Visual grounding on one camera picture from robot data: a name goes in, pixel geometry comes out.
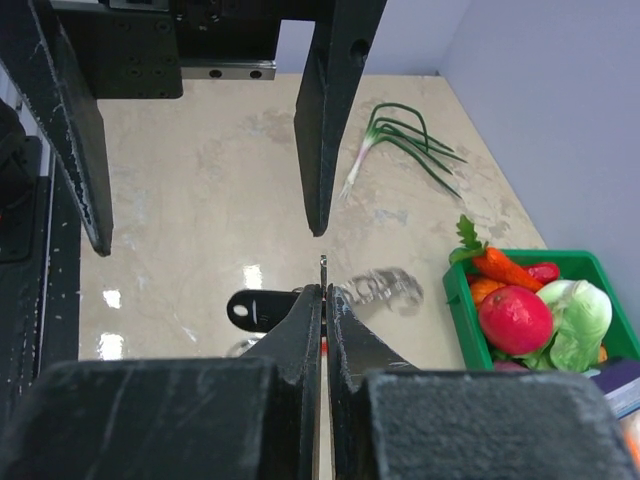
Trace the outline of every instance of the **green onion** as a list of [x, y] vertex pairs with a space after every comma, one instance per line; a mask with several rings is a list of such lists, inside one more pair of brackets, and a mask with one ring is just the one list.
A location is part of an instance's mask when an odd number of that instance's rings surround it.
[[[399, 108], [412, 113], [417, 117], [422, 128], [416, 128], [401, 120], [391, 117], [381, 116], [376, 118], [378, 110], [387, 107]], [[442, 155], [443, 157], [457, 160], [459, 162], [467, 163], [467, 161], [455, 155], [453, 153], [454, 150], [451, 147], [439, 140], [436, 140], [428, 134], [427, 126], [420, 112], [401, 103], [381, 103], [371, 112], [369, 123], [367, 124], [367, 130], [364, 134], [364, 140], [362, 141], [362, 145], [360, 146], [360, 150], [358, 151], [358, 156], [356, 157], [353, 167], [344, 182], [340, 198], [346, 199], [349, 197], [353, 184], [358, 177], [360, 167], [362, 166], [362, 161], [367, 156], [367, 153], [369, 153], [369, 150], [382, 142], [390, 142], [411, 155], [440, 186], [452, 195], [461, 198], [458, 192], [442, 180], [435, 170], [428, 165], [428, 163], [431, 161], [440, 170], [453, 175], [453, 172], [444, 163], [442, 163], [435, 154]]]

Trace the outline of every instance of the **cabbage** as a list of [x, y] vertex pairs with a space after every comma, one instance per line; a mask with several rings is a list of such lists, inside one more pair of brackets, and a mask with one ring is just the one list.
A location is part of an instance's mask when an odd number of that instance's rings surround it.
[[584, 372], [597, 363], [613, 315], [609, 296], [586, 280], [556, 280], [537, 295], [551, 309], [554, 335], [538, 356], [525, 363], [537, 363], [544, 354], [558, 370]]

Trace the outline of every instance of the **green basket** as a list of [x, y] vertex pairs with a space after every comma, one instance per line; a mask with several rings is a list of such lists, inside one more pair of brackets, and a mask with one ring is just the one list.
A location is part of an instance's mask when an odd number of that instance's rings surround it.
[[[598, 259], [578, 250], [504, 250], [518, 265], [553, 262], [560, 267], [562, 278], [588, 280], [604, 290], [613, 306], [613, 318], [604, 345], [610, 357], [640, 360], [640, 343], [616, 297]], [[456, 325], [464, 363], [470, 370], [493, 370], [487, 341], [478, 324], [478, 315], [471, 299], [465, 273], [477, 273], [471, 260], [452, 265], [442, 279], [451, 315]]]

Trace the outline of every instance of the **marble floor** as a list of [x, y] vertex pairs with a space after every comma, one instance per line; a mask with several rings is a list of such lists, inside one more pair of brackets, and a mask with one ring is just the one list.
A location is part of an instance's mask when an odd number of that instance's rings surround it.
[[[223, 356], [249, 336], [226, 317], [231, 295], [318, 283], [326, 254], [331, 283], [391, 266], [415, 276], [424, 289], [416, 315], [364, 309], [362, 320], [419, 367], [463, 367], [441, 283], [459, 215], [498, 246], [542, 247], [542, 239], [447, 82], [391, 76], [362, 81], [329, 228], [313, 238], [293, 131], [299, 83], [297, 75], [187, 82], [180, 100], [100, 102], [115, 231], [108, 258], [83, 245], [81, 359]], [[369, 154], [350, 198], [337, 198], [383, 101], [420, 110], [430, 133], [468, 161], [451, 164], [462, 200], [390, 145]], [[323, 452], [327, 475], [326, 443]]]

